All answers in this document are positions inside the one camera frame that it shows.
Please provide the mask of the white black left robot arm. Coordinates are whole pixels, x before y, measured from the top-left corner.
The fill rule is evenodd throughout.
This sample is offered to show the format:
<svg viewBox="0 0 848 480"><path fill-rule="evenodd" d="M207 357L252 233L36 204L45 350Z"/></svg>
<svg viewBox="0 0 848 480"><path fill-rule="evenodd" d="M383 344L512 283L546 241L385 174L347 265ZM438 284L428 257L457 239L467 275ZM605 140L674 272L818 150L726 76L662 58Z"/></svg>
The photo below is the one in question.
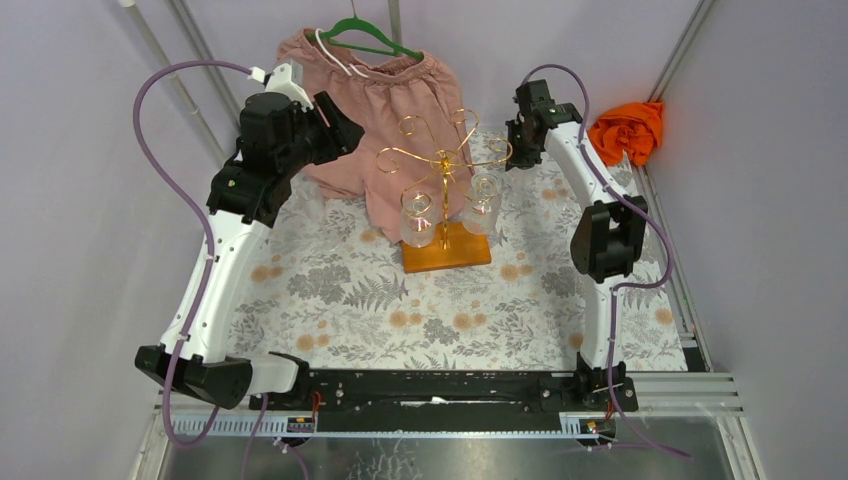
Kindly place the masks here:
<svg viewBox="0 0 848 480"><path fill-rule="evenodd" d="M304 167L352 153L364 134L329 93L304 104L281 93L250 96L240 113L237 154L213 177L201 250L179 310L155 345L138 349L135 366L161 386L216 407L271 393L288 411L309 401L298 376L305 363L288 354L236 357L228 352L231 316L261 250Z"/></svg>

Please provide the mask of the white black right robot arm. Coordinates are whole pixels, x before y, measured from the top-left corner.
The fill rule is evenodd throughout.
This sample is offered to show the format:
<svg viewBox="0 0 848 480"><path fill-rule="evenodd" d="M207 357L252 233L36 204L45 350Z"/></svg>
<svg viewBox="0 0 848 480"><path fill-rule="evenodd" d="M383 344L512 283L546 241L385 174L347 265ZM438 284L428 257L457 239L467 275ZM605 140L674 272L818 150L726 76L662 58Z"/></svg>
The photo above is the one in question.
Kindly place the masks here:
<svg viewBox="0 0 848 480"><path fill-rule="evenodd" d="M596 153L581 114L571 103L557 103L546 81L522 83L514 101L518 113L506 123L513 147L508 168L529 169L548 155L582 209L569 252L584 280L586 319L569 388L579 407L597 412L626 379L626 366L614 349L619 328L613 289L641 257L647 203L625 194Z"/></svg>

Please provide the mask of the orange wooden rack base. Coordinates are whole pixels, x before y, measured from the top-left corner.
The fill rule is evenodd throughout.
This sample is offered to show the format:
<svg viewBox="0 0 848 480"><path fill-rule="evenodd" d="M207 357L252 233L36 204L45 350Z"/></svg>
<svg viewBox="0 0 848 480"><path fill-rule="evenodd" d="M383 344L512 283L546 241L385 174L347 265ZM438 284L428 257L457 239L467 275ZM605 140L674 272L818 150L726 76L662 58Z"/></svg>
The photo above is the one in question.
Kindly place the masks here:
<svg viewBox="0 0 848 480"><path fill-rule="evenodd" d="M443 228L425 247L402 243L403 269L407 274L487 265L492 261L488 239L469 232L460 222L447 224L447 246L442 245Z"/></svg>

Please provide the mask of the pink shorts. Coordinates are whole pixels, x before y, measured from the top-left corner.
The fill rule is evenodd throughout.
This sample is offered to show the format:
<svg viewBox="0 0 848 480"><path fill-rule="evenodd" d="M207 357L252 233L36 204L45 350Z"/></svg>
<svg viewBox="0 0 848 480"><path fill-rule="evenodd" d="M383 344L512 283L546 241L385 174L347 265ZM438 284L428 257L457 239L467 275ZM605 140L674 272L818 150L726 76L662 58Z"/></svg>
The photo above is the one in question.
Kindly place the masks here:
<svg viewBox="0 0 848 480"><path fill-rule="evenodd" d="M463 164L449 185L449 212L458 213L473 170L462 90L450 67L430 54L369 65L348 49L312 41L313 33L307 28L283 40L277 59L298 62L303 89L327 92L364 135L353 153L307 166L303 174L327 198L364 198L371 225L397 243L402 192L423 190L440 210L442 181L428 161L440 149L452 150Z"/></svg>

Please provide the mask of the green clothes hanger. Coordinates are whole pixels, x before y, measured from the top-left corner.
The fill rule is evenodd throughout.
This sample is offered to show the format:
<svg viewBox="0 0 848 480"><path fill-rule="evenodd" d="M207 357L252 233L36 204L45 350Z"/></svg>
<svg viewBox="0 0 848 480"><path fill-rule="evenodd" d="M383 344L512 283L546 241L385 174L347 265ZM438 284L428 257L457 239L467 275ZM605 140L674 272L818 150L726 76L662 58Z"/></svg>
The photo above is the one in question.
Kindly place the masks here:
<svg viewBox="0 0 848 480"><path fill-rule="evenodd" d="M363 35L365 38L370 40L373 45L361 45L339 40L341 36L350 32ZM320 40L325 46L337 46L349 50L373 53L387 57L405 56L416 61L422 61L425 57L423 52L404 47L400 43L390 39L374 24L357 16L349 16L338 20L328 30L315 28L312 38L315 41Z"/></svg>

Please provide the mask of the orange cloth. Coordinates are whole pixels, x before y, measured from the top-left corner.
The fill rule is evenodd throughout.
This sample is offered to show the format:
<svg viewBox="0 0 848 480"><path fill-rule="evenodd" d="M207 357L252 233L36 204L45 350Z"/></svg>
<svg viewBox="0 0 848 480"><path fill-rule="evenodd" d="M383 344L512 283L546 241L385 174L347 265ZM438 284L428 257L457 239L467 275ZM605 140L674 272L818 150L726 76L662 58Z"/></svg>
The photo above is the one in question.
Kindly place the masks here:
<svg viewBox="0 0 848 480"><path fill-rule="evenodd" d="M613 166L627 158L634 166L645 166L662 145L664 110L663 102L633 102L600 115L588 136L603 164Z"/></svg>

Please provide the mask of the floral table mat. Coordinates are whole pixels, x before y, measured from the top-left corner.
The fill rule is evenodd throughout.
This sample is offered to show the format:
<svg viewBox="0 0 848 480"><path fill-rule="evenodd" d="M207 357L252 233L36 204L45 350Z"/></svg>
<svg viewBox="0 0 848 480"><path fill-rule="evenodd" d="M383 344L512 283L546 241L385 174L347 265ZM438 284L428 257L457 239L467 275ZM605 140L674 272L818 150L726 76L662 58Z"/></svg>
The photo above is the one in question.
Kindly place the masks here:
<svg viewBox="0 0 848 480"><path fill-rule="evenodd" d="M229 351L316 368L573 369L586 319L569 252L580 205L551 160L503 181L491 263L416 274L362 199L326 200L341 245L324 252L293 194L250 264Z"/></svg>

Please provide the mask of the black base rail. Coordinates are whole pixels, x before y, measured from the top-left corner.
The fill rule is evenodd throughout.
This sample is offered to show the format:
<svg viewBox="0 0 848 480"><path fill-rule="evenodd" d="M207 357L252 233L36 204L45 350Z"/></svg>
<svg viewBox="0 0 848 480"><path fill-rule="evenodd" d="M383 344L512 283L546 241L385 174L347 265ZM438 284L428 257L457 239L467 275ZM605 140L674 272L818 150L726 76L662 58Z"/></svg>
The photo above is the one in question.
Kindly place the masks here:
<svg viewBox="0 0 848 480"><path fill-rule="evenodd" d="M313 369L252 410L316 414L320 433L542 433L575 413L604 418L639 408L630 377L550 371Z"/></svg>

